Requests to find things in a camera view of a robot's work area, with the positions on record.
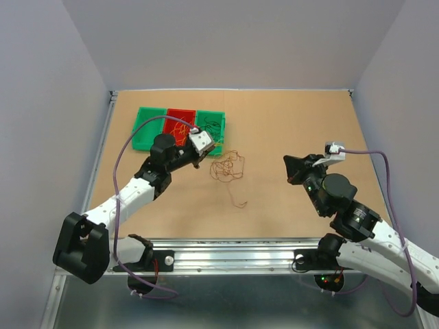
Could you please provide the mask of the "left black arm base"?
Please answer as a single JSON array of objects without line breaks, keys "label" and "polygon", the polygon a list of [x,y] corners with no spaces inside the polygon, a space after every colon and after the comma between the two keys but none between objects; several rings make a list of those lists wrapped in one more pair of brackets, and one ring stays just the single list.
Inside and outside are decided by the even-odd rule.
[{"label": "left black arm base", "polygon": [[124,263],[132,272],[164,272],[174,271],[175,251],[171,249],[154,250],[150,260],[140,260],[136,263]]}]

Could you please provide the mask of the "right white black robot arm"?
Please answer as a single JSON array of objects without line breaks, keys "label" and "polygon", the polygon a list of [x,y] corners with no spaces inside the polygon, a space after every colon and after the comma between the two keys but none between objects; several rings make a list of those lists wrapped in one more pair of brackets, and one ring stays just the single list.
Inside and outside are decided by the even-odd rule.
[{"label": "right white black robot arm", "polygon": [[303,254],[299,269],[354,269],[412,296],[417,306],[438,315],[438,257],[403,238],[396,226],[355,200],[357,188],[329,165],[344,154],[283,157],[287,181],[301,185],[320,217],[330,217],[334,233]]}]

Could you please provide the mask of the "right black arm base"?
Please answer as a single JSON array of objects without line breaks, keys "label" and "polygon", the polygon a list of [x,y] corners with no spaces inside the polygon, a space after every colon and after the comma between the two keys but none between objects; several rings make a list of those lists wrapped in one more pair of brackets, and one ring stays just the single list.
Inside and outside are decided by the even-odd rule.
[{"label": "right black arm base", "polygon": [[311,249],[294,252],[290,269],[295,273],[337,273],[349,260],[354,260],[357,250],[352,243],[336,234],[328,233]]}]

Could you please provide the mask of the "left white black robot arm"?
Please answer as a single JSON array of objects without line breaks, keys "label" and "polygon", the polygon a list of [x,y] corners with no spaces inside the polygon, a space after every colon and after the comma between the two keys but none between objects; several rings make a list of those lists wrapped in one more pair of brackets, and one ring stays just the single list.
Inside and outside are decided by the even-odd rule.
[{"label": "left white black robot arm", "polygon": [[171,134],[156,136],[149,156],[123,188],[84,214],[66,216],[53,263],[88,284],[114,267],[144,270],[152,266],[152,242],[136,234],[118,239],[120,224],[161,196],[173,171],[186,165],[198,167],[214,148],[214,140],[205,131],[191,130],[183,146],[178,146]]}]

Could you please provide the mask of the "red plastic bin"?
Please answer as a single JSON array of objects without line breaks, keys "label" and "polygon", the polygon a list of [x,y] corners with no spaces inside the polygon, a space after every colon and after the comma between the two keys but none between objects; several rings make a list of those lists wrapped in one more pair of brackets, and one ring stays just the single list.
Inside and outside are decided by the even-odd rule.
[{"label": "red plastic bin", "polygon": [[[177,119],[183,120],[191,125],[195,124],[196,111],[195,110],[185,110],[177,108],[168,108],[167,115],[175,117]],[[163,133],[171,134],[176,139],[177,146],[183,146],[186,143],[187,134],[190,128],[175,120],[165,119],[163,126]]]}]

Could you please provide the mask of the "far green plastic bin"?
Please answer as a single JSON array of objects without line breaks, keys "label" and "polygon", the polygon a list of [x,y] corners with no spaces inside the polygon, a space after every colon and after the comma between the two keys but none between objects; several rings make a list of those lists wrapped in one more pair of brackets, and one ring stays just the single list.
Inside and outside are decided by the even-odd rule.
[{"label": "far green plastic bin", "polygon": [[208,132],[215,141],[215,149],[209,154],[209,156],[221,156],[223,154],[224,146],[226,114],[224,112],[198,110],[195,124],[202,130]]}]

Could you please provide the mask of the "green plastic bin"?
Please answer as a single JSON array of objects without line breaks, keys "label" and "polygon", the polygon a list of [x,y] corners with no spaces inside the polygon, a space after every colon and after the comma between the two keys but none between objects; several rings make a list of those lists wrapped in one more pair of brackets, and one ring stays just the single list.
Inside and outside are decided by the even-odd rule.
[{"label": "green plastic bin", "polygon": [[208,132],[215,141],[215,149],[209,154],[209,156],[221,156],[223,154],[224,146],[226,114],[224,112],[198,110],[195,124],[202,130]]},{"label": "green plastic bin", "polygon": [[[140,107],[132,131],[134,132],[148,119],[166,114],[166,108]],[[132,138],[132,148],[137,151],[149,151],[154,138],[162,133],[164,123],[164,119],[157,119],[143,126]]]}]

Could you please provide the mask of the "near green plastic bin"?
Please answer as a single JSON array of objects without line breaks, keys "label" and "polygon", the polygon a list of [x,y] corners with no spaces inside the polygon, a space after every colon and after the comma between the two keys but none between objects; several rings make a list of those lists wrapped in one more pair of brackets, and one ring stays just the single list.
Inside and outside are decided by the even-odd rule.
[{"label": "near green plastic bin", "polygon": [[[166,108],[140,107],[132,131],[134,132],[148,119],[166,114]],[[132,148],[137,151],[149,151],[154,138],[162,133],[164,123],[164,119],[157,119],[143,126],[132,138]]]}]

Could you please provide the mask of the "aluminium frame rail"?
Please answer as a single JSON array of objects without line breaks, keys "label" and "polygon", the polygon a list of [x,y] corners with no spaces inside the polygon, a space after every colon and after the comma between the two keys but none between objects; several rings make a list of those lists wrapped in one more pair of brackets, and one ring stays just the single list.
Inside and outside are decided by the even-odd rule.
[{"label": "aluminium frame rail", "polygon": [[312,273],[291,269],[297,249],[329,231],[304,190],[287,183],[283,156],[320,153],[327,141],[365,147],[347,90],[123,90],[101,147],[95,207],[126,184],[145,155],[122,150],[141,107],[210,110],[226,115],[225,148],[244,157],[244,176],[214,180],[205,160],[185,167],[155,202],[121,226],[157,249],[175,252],[175,269],[159,273],[172,300],[132,296],[124,273],[87,284],[56,271],[53,328],[422,328],[402,318],[373,279],[345,274],[343,295],[322,293]]}]

